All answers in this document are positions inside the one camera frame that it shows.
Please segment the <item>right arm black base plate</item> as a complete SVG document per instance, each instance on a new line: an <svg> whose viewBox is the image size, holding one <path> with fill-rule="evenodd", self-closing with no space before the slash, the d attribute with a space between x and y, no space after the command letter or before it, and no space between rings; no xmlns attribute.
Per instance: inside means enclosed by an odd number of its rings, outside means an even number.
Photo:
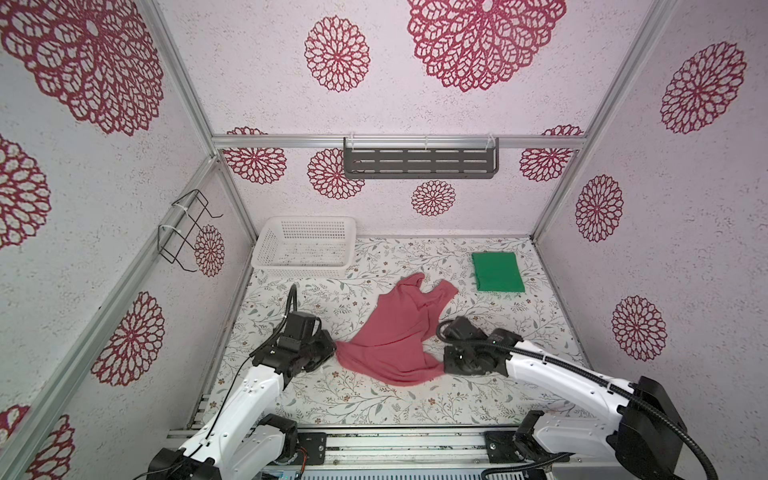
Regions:
<svg viewBox="0 0 768 480"><path fill-rule="evenodd" d="M560 455L549 452L534 439L535 427L544 415L542 410L532 410L514 431L485 431L483 439L490 463L542 462Z"/></svg>

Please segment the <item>pink red tank top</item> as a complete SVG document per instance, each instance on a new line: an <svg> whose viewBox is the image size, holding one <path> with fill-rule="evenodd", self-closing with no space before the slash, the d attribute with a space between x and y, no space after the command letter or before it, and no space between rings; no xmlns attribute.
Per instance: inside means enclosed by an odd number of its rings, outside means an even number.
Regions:
<svg viewBox="0 0 768 480"><path fill-rule="evenodd" d="M423 343L436 335L441 315L458 289L446 280L421 290L423 273L399 280L349 341L336 343L339 364L392 386L411 387L444 374L443 363Z"/></svg>

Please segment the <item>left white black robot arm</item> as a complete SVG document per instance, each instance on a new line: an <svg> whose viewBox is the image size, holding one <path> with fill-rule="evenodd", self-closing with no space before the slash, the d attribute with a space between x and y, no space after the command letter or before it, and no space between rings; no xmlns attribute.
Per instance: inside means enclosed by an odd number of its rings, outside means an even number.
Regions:
<svg viewBox="0 0 768 480"><path fill-rule="evenodd" d="M177 449L161 449L145 479L254 479L270 464L301 466L308 454L297 423L272 412L289 383L334 356L335 343L319 317L292 311L244 363L219 412Z"/></svg>

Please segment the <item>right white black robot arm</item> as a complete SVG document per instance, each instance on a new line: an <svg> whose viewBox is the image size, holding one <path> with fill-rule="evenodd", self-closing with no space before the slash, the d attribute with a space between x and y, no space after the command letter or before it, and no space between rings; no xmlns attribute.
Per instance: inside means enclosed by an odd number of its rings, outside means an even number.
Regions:
<svg viewBox="0 0 768 480"><path fill-rule="evenodd" d="M449 375L498 374L530 383L588 412L570 418L529 411L513 432L488 433L493 468L484 477L519 471L538 474L575 455L613 458L637 479L673 479L687 428L665 389L642 377L609 377L562 360L520 335L484 333L468 318L439 324Z"/></svg>

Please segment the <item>green tank top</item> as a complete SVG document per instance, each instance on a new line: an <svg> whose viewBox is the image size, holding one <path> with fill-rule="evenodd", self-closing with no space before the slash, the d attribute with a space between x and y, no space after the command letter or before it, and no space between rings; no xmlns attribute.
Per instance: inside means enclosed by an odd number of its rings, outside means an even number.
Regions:
<svg viewBox="0 0 768 480"><path fill-rule="evenodd" d="M525 286L513 252L476 252L472 263L478 291L524 293Z"/></svg>

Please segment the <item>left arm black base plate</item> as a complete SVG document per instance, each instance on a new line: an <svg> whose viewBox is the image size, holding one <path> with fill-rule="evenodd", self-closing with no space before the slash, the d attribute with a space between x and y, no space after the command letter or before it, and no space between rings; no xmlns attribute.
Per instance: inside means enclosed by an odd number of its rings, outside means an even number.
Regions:
<svg viewBox="0 0 768 480"><path fill-rule="evenodd" d="M327 434L293 432L285 436L281 456L269 466L320 466L325 464Z"/></svg>

